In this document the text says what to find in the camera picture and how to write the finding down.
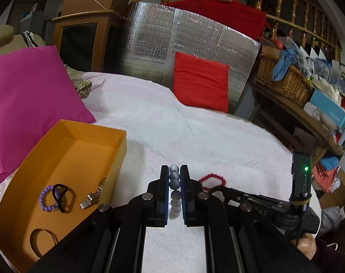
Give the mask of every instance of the teal box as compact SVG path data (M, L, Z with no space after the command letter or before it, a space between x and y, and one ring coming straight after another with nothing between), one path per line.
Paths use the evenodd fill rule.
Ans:
M315 89L310 103L317 106L324 114L326 114L338 127L343 130L345 127L345 110L338 106L330 97Z

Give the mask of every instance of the magenta cushion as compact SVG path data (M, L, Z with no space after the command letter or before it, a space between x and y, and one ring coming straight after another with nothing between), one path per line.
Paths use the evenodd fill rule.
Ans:
M95 122L56 47L0 55L0 183L60 119Z

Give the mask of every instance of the white sheet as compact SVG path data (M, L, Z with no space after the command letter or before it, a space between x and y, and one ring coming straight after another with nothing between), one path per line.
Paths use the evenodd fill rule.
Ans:
M266 130L231 115L181 104L150 81L87 73L93 90L84 100L102 126L127 131L127 153L112 206L127 204L159 178L161 165L187 164L190 176L223 176L228 187L287 200L291 153ZM0 184L0 199L12 178ZM311 207L320 217L313 192ZM146 231L143 272L205 272L203 228L187 228L182 216Z

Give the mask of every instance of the metal bolt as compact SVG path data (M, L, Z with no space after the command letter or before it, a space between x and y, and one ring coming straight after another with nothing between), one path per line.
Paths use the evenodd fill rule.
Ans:
M251 211L252 210L252 205L250 205L249 203L242 203L240 205L240 207L243 211Z
M206 199L209 198L209 194L206 193L206 192L200 192L197 196L198 196L199 199L201 199L201 200L206 200Z
M144 193L144 194L142 194L142 199L146 200L146 201L151 200L153 197L154 196L151 193Z
M106 212L109 210L111 206L107 203L102 203L102 204L99 204L98 206L98 210L101 211L101 212Z

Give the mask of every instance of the red beaded bracelet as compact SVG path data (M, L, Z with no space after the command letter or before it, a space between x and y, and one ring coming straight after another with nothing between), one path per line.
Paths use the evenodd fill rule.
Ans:
M204 176L203 178L201 178L201 179L199 180L199 182L201 183L201 186L202 186L203 190L206 191L206 192L209 192L211 188L204 187L204 186L203 186L203 182L206 181L206 180L209 179L209 178L216 178L216 179L218 179L218 180L221 180L222 183L220 184L220 186L225 186L225 185L226 185L226 180L225 180L223 177L221 177L220 175L217 175L217 174L208 174L208 175Z

